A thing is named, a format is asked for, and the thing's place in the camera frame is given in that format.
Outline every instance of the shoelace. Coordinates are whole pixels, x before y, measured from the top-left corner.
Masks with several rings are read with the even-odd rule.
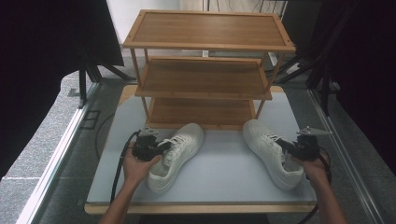
[[[163,158],[163,164],[170,166],[172,163],[172,158],[173,158],[172,155],[174,153],[176,153],[176,155],[178,156],[178,154],[181,153],[181,150],[179,150],[179,149],[181,148],[181,146],[183,146],[185,143],[187,143],[187,141],[188,141],[188,139],[182,135],[176,135],[176,136],[172,137],[171,139],[164,139],[159,145],[170,142],[170,143],[172,143],[172,146],[166,153],[165,157]]]
[[[274,133],[268,133],[265,136],[271,140],[272,144],[275,144],[276,141],[280,138],[280,136],[278,136]],[[282,152],[280,154],[280,162],[281,162],[282,166],[284,166],[286,164],[287,157],[288,157],[288,151],[282,149]]]

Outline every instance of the wooden shelf board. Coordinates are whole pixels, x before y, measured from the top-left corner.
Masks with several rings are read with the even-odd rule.
[[[254,117],[250,100],[152,98],[147,124],[151,128],[178,129],[199,123],[210,130],[242,130]]]
[[[136,96],[271,100],[259,59],[152,57]]]
[[[295,51],[275,13],[141,10],[123,46],[131,49]]]

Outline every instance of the black cloth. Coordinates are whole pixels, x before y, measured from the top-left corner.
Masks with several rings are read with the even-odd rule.
[[[395,7],[394,1],[359,0],[329,61],[332,79],[341,87],[338,101],[394,174]]]
[[[123,65],[106,0],[7,1],[0,7],[0,175],[52,107],[62,79],[94,64]]]

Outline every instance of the black cable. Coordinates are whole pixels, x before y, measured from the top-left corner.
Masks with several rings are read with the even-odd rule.
[[[268,12],[268,9],[270,9],[270,6],[271,6],[271,2],[270,2],[270,0],[268,0],[268,8],[265,10],[265,13]]]
[[[233,9],[231,8],[231,0],[228,0],[228,7],[230,8],[231,11],[233,11]]]
[[[274,11],[275,11],[276,2],[277,2],[277,1],[275,1],[275,3],[274,3],[273,13],[274,13]]]
[[[304,217],[301,221],[298,222],[298,224],[303,224],[306,221],[308,221],[309,219],[311,219],[311,217],[318,211],[318,205],[315,204],[314,209],[312,209],[311,212],[308,213],[308,215],[306,217]]]
[[[256,6],[254,6],[254,8],[253,8],[253,10],[251,10],[251,12],[254,12],[254,9],[256,9],[256,7],[259,5],[260,1],[261,1],[261,0],[258,0],[258,1],[257,1]]]
[[[264,0],[262,0],[262,5],[264,5]],[[262,12],[262,5],[260,6],[260,12]]]
[[[309,56],[309,54],[312,53],[313,49],[316,49],[317,46],[321,45],[321,43],[324,41],[323,38],[326,36],[330,35],[330,32],[332,31],[334,25],[340,20],[340,16],[342,14],[343,10],[338,10],[334,15],[332,15],[332,20],[329,22],[328,26],[324,29],[323,32],[317,36],[314,40],[311,41],[308,47],[305,47],[305,49],[299,49],[299,55],[301,55],[301,58]]]
[[[116,175],[114,176],[114,181],[113,181],[113,188],[111,190],[111,198],[110,198],[110,203],[112,203],[114,201],[114,198],[116,197],[116,189],[117,189],[117,184],[119,182],[119,178],[120,178],[120,172],[121,172],[121,167],[122,167],[122,163],[125,157],[125,153],[126,150],[128,149],[128,146],[131,142],[131,140],[137,136],[140,133],[140,131],[138,132],[134,132],[131,134],[131,136],[128,138],[128,140],[125,143],[125,146],[120,154],[120,159],[119,159],[119,164],[117,165],[117,171],[116,171]]]
[[[98,160],[100,160],[100,155],[99,155],[99,148],[98,148],[98,136],[99,136],[99,132],[102,129],[103,125],[105,125],[105,123],[115,115],[115,113],[109,115],[99,126],[98,131],[96,131],[96,135],[95,135],[95,152],[96,152],[96,158]]]

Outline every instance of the hand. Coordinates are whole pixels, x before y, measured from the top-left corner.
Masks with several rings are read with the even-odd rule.
[[[321,155],[326,162],[329,162],[326,155]],[[306,175],[311,181],[312,187],[315,187],[318,183],[328,183],[326,169],[320,159],[315,159],[314,161],[302,161],[295,157],[292,159],[303,166]]]
[[[125,153],[123,162],[124,183],[138,185],[149,174],[149,168],[161,159],[161,155],[154,157],[151,161],[139,161],[132,155],[133,145],[134,142],[131,142]]]

